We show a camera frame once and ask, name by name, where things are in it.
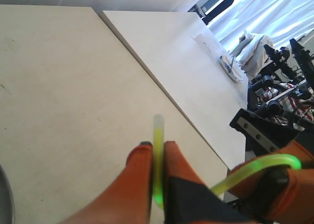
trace gray object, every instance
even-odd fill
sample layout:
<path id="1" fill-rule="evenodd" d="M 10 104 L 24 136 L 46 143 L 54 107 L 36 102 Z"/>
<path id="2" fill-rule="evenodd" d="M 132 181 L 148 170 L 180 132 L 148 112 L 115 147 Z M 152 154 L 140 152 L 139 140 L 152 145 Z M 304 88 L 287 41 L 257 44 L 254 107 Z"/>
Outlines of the gray object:
<path id="1" fill-rule="evenodd" d="M 14 201 L 9 181 L 0 165 L 0 224 L 14 224 Z"/>

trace table surface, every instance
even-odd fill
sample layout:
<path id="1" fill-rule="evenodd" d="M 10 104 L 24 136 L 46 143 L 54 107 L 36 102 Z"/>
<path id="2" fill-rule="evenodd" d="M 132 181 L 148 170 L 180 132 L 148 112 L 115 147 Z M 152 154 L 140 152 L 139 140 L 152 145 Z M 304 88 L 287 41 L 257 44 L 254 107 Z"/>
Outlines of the table surface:
<path id="1" fill-rule="evenodd" d="M 91 8 L 0 5 L 0 163 L 16 224 L 84 207 L 152 139 L 156 113 L 212 186 L 227 168 Z M 162 223 L 153 205 L 151 223 Z"/>
<path id="2" fill-rule="evenodd" d="M 244 162 L 245 137 L 229 123 L 247 107 L 247 83 L 217 63 L 227 55 L 195 13 L 103 11 L 100 17 L 196 130 L 233 168 Z"/>

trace metal plate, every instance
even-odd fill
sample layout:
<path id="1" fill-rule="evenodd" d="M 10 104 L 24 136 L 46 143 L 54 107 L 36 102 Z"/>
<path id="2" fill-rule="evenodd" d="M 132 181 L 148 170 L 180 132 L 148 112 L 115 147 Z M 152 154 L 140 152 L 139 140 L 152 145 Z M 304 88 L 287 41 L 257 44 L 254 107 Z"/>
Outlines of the metal plate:
<path id="1" fill-rule="evenodd" d="M 14 224 L 14 201 L 8 179 L 0 165 L 0 224 Z"/>

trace metal rod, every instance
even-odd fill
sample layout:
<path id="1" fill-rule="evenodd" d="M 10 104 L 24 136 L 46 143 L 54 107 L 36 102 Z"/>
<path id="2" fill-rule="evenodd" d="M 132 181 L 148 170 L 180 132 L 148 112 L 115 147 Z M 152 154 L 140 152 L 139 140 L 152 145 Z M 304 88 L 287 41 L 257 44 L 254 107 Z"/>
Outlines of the metal rod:
<path id="1" fill-rule="evenodd" d="M 274 98 L 268 100 L 268 101 L 266 102 L 266 104 L 268 105 L 271 101 L 274 101 L 274 100 L 282 100 L 282 99 L 284 99 L 285 97 L 287 97 L 288 95 L 290 95 L 290 94 L 291 94 L 292 92 L 294 92 L 295 90 L 297 90 L 297 89 L 299 89 L 299 88 L 305 86 L 306 83 L 307 83 L 306 80 L 301 81 L 300 83 L 298 83 L 297 85 L 295 85 L 293 88 L 290 88 L 290 89 L 284 91 L 283 93 L 280 93 L 279 95 L 275 96 Z"/>

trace white table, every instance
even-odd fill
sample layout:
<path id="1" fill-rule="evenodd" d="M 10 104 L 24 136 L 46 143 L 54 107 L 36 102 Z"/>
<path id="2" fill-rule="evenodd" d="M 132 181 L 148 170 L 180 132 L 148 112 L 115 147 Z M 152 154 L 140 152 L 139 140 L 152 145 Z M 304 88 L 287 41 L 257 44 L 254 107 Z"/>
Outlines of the white table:
<path id="1" fill-rule="evenodd" d="M 54 224 L 101 193 L 154 114 L 209 186 L 227 168 L 91 8 L 0 5 L 0 163 L 16 224 Z M 153 205 L 151 223 L 163 216 Z"/>
<path id="2" fill-rule="evenodd" d="M 227 53 L 197 14 L 104 11 L 101 18 L 224 163 L 244 162 L 245 137 L 229 123 L 247 107 L 248 80 L 227 76 L 217 63 Z"/>

